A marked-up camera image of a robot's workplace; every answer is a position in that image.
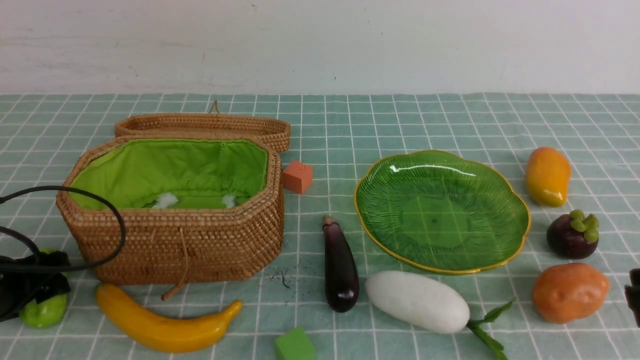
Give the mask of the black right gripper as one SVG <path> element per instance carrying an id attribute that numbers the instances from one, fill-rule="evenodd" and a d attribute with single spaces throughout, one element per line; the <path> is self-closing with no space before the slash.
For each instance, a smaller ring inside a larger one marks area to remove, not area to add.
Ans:
<path id="1" fill-rule="evenodd" d="M 629 276 L 631 284 L 625 285 L 624 294 L 627 305 L 633 312 L 635 323 L 640 328 L 640 269 L 631 269 Z"/>

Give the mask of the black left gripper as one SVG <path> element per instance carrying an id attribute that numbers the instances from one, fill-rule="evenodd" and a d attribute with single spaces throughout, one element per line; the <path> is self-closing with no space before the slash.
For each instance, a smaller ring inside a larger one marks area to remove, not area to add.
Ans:
<path id="1" fill-rule="evenodd" d="M 61 273 L 51 275 L 2 271 L 0 283 L 1 321 L 5 322 L 19 318 L 20 310 L 35 297 L 38 289 L 48 279 L 56 275 L 61 275 Z"/>

